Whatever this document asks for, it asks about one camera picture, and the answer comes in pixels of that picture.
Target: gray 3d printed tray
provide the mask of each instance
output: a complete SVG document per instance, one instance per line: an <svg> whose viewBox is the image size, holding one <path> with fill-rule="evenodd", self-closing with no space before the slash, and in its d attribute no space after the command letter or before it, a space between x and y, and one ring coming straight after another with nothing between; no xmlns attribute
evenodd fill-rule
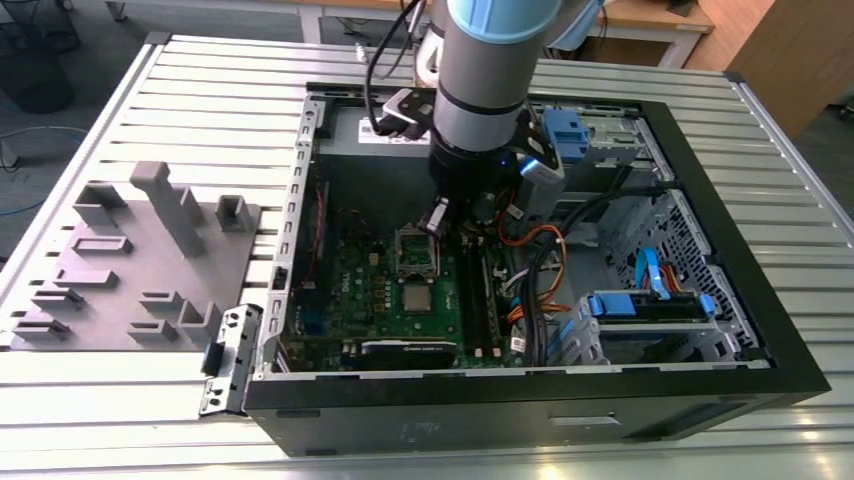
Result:
<svg viewBox="0 0 854 480"><path fill-rule="evenodd" d="M17 350L198 351L241 297L261 207L238 196L197 203L169 166L139 162L131 183L150 201L90 184L83 222L58 271L14 330Z"/></svg>

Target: floor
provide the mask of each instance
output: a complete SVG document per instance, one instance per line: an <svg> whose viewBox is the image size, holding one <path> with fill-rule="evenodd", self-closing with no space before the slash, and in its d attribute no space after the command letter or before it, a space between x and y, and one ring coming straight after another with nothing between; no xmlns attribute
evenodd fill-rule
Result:
<svg viewBox="0 0 854 480"><path fill-rule="evenodd" d="M0 93L0 132L39 125L87 129L95 122L150 31L302 41L300 19L288 14L131 5L127 8L129 20L117 23L103 3L78 0L75 7L71 15L83 45L62 56L75 86L75 103L55 114L29 115L18 111ZM364 32L364 38L345 35L345 27L337 20L325 19L326 41L342 45L353 45L357 40L377 44L389 22L374 21L356 28ZM23 160L17 173L0 171L0 212L45 199L79 141L81 135L53 131L33 133L13 140ZM796 144L849 213L854 213L854 121L847 123L833 111L825 112ZM33 209L0 216L0 257L9 257L13 253L37 212L38 209Z"/></svg>

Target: slotted aluminum surface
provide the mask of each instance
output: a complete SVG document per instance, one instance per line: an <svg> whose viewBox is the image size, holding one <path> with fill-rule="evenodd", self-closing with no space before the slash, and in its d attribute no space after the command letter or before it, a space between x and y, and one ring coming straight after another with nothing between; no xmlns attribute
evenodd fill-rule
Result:
<svg viewBox="0 0 854 480"><path fill-rule="evenodd" d="M305 84L358 84L364 73L350 47L182 36L147 45L0 274L0 325L54 271L50 254L78 222L71 203L85 182L115 182L123 195L139 196L127 183L138 160L169 161L174 182L194 185L199 201L239 194L265 207L243 292L243 301L264 304ZM408 84L410 74L408 58L388 83ZM541 64L533 91L670 105L833 392L676 443L292 460L252 421L197 420L201 354L6 352L0 476L852 478L851 220L743 98L751 93L715 73L553 61Z"/></svg>

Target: motherboard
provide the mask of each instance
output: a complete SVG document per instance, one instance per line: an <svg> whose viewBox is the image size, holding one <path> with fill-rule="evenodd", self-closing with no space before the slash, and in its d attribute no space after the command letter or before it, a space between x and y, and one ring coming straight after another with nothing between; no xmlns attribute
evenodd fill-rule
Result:
<svg viewBox="0 0 854 480"><path fill-rule="evenodd" d="M472 239L438 242L409 224L386 236L345 227L336 237L316 288L298 293L298 331L284 341L293 369L478 368L514 360L498 303L470 305L484 298L472 295L473 283L489 288L488 296L498 288L492 274L482 275L485 265L466 265L478 248ZM484 262L481 250L474 253Z"/></svg>

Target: black case frame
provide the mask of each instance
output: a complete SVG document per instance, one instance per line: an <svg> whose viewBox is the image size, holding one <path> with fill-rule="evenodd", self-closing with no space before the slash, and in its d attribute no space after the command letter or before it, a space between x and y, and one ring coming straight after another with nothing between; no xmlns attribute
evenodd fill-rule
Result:
<svg viewBox="0 0 854 480"><path fill-rule="evenodd" d="M353 85L312 84L309 90L317 100L364 101ZM397 89L376 91L385 96ZM712 244L711 261L727 272L763 340L764 348L748 351L748 359L768 358L773 368L252 380L245 411L289 455L676 440L831 390L668 105L570 96L532 99L640 110Z"/></svg>

